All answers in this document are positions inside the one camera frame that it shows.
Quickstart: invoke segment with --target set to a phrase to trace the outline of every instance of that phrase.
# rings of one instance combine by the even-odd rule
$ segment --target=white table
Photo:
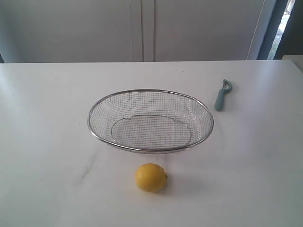
[[[214,110],[222,80],[234,90]],[[100,98],[159,88],[214,115],[202,144],[167,155],[94,138]],[[1,227],[301,227],[303,74],[291,61],[0,65]],[[168,173],[160,194],[136,188],[143,163]]]

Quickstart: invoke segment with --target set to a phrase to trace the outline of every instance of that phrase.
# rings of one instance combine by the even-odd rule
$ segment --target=cabinet door
[[[155,61],[245,60],[263,0],[154,0]]]
[[[24,62],[142,61],[140,0],[0,0]]]

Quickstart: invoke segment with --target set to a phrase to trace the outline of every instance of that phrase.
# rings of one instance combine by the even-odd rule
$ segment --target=metal strainer
[[[190,96],[164,90],[129,90],[93,105],[88,126],[98,139],[137,153],[163,154],[204,141],[214,119]]]

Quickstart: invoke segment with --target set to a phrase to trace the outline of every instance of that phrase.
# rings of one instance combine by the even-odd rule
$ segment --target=yellow lemon
[[[159,191],[164,187],[167,178],[164,170],[153,163],[140,166],[134,176],[138,188],[146,192]]]

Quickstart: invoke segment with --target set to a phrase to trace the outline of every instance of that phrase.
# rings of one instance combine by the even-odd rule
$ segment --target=basket rim
[[[183,97],[187,97],[189,99],[192,99],[194,101],[196,101],[197,103],[199,103],[201,106],[203,106],[203,108],[207,111],[208,115],[210,116],[210,119],[211,119],[211,127],[207,133],[207,135],[194,142],[194,143],[191,143],[191,144],[186,144],[186,145],[183,145],[183,146],[178,146],[178,147],[171,147],[171,148],[159,148],[159,149],[140,149],[140,148],[132,148],[132,147],[128,147],[128,146],[124,146],[124,145],[120,145],[120,144],[117,144],[117,143],[114,143],[114,142],[111,142],[109,140],[106,140],[100,136],[98,136],[94,130],[92,129],[91,125],[90,125],[90,118],[91,118],[91,114],[92,112],[94,111],[95,107],[103,102],[104,100],[112,97],[112,96],[116,96],[116,95],[120,95],[120,94],[125,94],[125,93],[132,93],[132,92],[160,92],[160,93],[170,93],[170,94],[175,94],[175,95],[179,95],[179,96],[183,96]],[[188,96],[188,95],[185,95],[185,94],[182,94],[182,93],[179,93],[179,92],[174,92],[174,91],[167,91],[167,90],[160,90],[160,89],[134,89],[134,90],[125,90],[125,91],[119,91],[119,92],[115,92],[115,93],[112,93],[108,96],[105,96],[103,97],[102,99],[98,100],[93,106],[92,108],[90,109],[89,111],[89,114],[88,114],[88,118],[87,118],[87,124],[88,124],[88,128],[90,130],[90,132],[99,140],[111,145],[111,146],[114,146],[116,148],[120,148],[120,149],[126,149],[130,152],[135,152],[135,153],[143,153],[143,154],[166,154],[166,153],[172,153],[172,152],[175,152],[175,151],[178,151],[178,150],[185,150],[187,148],[191,148],[199,143],[202,143],[204,140],[206,140],[210,134],[212,133],[213,131],[213,128],[214,128],[214,117],[213,115],[211,114],[211,112],[209,111],[209,109],[201,102],[199,101],[198,99],[192,97],[192,96]]]

